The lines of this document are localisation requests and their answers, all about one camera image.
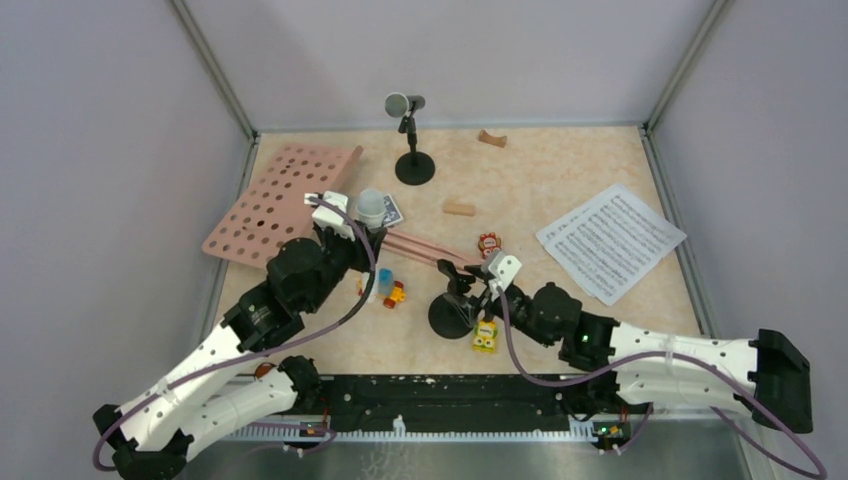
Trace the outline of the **white microphone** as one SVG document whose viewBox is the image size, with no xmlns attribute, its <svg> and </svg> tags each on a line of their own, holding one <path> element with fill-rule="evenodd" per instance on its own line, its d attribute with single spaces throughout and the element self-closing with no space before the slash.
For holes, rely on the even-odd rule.
<svg viewBox="0 0 848 480">
<path fill-rule="evenodd" d="M 355 212 L 359 221 L 369 229 L 381 228 L 387 212 L 384 194 L 374 188 L 362 190 L 357 198 Z"/>
</svg>

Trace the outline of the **pink music stand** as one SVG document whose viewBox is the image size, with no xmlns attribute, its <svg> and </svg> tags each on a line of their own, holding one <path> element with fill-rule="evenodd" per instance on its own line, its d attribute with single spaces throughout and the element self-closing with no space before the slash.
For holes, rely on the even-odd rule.
<svg viewBox="0 0 848 480">
<path fill-rule="evenodd" d="M 464 265 L 479 262 L 478 239 L 483 233 L 503 235 L 480 201 L 459 188 L 460 177 L 441 165 L 433 181 L 410 187 L 395 176 L 396 148 L 329 146 L 290 142 L 280 146 L 254 170 L 244 192 L 203 240 L 203 253 L 262 268 L 283 246 L 312 233 L 312 208 L 306 193 L 332 190 L 355 200 L 362 190 L 390 194 L 404 220 L 389 227 L 384 247 L 406 256 L 434 262 L 452 259 Z M 473 217 L 448 215 L 445 202 L 473 204 Z"/>
</svg>

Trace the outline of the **sheet music page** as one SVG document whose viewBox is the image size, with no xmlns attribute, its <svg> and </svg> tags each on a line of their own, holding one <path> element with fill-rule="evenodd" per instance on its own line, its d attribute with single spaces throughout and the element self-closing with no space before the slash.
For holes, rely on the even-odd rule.
<svg viewBox="0 0 848 480">
<path fill-rule="evenodd" d="M 544 250 L 606 306 L 687 238 L 622 184 L 614 184 L 536 232 Z"/>
</svg>

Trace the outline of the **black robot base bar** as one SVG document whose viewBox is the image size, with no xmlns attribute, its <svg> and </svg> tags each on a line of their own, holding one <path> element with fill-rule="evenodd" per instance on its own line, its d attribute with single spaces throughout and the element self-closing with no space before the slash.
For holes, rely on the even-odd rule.
<svg viewBox="0 0 848 480">
<path fill-rule="evenodd" d="M 412 433 L 525 433 L 566 431 L 620 411 L 586 385 L 550 388 L 519 375 L 474 374 L 326 376 L 300 412 L 339 432 L 388 431 L 401 419 Z"/>
</svg>

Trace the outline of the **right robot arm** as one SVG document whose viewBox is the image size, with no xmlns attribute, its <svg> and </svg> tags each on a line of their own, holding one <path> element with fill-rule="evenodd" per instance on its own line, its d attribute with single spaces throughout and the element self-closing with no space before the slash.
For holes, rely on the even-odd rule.
<svg viewBox="0 0 848 480">
<path fill-rule="evenodd" d="M 584 310 L 554 283 L 534 296 L 509 286 L 485 289 L 472 310 L 499 317 L 543 346 L 558 346 L 569 366 L 600 376 L 586 385 L 589 404 L 612 412 L 660 403 L 748 413 L 758 424 L 796 434 L 813 431 L 811 365 L 783 333 L 710 339 L 652 331 Z"/>
</svg>

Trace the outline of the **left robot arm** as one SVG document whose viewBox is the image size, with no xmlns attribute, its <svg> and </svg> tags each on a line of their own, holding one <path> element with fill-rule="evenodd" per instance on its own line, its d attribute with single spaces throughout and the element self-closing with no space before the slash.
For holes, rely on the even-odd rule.
<svg viewBox="0 0 848 480">
<path fill-rule="evenodd" d="M 157 384 L 122 405 L 93 415 L 102 443 L 113 450 L 109 470 L 123 479 L 173 479 L 203 450 L 246 425 L 290 409 L 319 404 L 312 360 L 285 358 L 263 377 L 228 394 L 220 389 L 257 367 L 304 328 L 350 270 L 376 267 L 385 228 L 347 238 L 331 228 L 295 238 L 269 258 L 267 277 L 245 292 L 197 348 Z"/>
</svg>

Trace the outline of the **yellow owl toy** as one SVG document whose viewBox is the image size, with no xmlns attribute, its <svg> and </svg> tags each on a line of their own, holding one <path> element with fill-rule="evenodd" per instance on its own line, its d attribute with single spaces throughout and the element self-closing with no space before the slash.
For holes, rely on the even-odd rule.
<svg viewBox="0 0 848 480">
<path fill-rule="evenodd" d="M 481 353 L 495 353 L 498 327 L 494 321 L 479 321 L 474 328 L 472 349 Z"/>
</svg>

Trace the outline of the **toy block car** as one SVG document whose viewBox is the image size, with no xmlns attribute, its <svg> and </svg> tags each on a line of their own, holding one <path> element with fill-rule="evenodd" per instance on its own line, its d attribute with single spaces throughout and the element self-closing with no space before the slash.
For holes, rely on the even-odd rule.
<svg viewBox="0 0 848 480">
<path fill-rule="evenodd" d="M 406 299 L 404 284 L 396 280 L 393 272 L 387 268 L 377 270 L 375 285 L 368 295 L 367 302 L 380 301 L 387 309 L 395 309 Z"/>
</svg>

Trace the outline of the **blue playing card deck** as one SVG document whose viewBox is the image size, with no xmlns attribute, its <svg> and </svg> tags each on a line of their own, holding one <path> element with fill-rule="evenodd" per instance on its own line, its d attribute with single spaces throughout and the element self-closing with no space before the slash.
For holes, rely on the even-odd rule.
<svg viewBox="0 0 848 480">
<path fill-rule="evenodd" d="M 385 214 L 382 221 L 383 226 L 392 227 L 400 224 L 404 220 L 404 216 L 392 195 L 384 194 L 383 204 L 385 207 Z"/>
</svg>

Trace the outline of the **red owl toy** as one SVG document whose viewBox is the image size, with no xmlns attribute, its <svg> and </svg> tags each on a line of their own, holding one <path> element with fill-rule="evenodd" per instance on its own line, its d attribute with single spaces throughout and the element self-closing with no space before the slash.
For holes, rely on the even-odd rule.
<svg viewBox="0 0 848 480">
<path fill-rule="evenodd" d="M 483 233 L 478 239 L 478 250 L 483 259 L 502 249 L 502 239 L 495 232 Z"/>
</svg>

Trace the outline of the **wooden block centre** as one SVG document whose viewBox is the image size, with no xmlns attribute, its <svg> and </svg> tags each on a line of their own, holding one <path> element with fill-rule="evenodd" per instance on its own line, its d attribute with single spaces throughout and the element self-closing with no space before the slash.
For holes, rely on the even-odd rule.
<svg viewBox="0 0 848 480">
<path fill-rule="evenodd" d="M 442 205 L 442 211 L 448 215 L 473 217 L 476 207 L 473 204 L 448 201 Z"/>
</svg>

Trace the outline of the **wooden block behind microphone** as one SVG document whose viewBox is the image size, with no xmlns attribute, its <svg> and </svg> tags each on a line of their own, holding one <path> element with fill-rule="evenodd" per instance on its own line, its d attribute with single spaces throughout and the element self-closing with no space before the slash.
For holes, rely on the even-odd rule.
<svg viewBox="0 0 848 480">
<path fill-rule="evenodd" d="M 507 136 L 495 136 L 487 132 L 485 129 L 481 129 L 478 133 L 477 139 L 485 143 L 487 145 L 491 145 L 497 148 L 505 148 L 508 143 Z"/>
</svg>

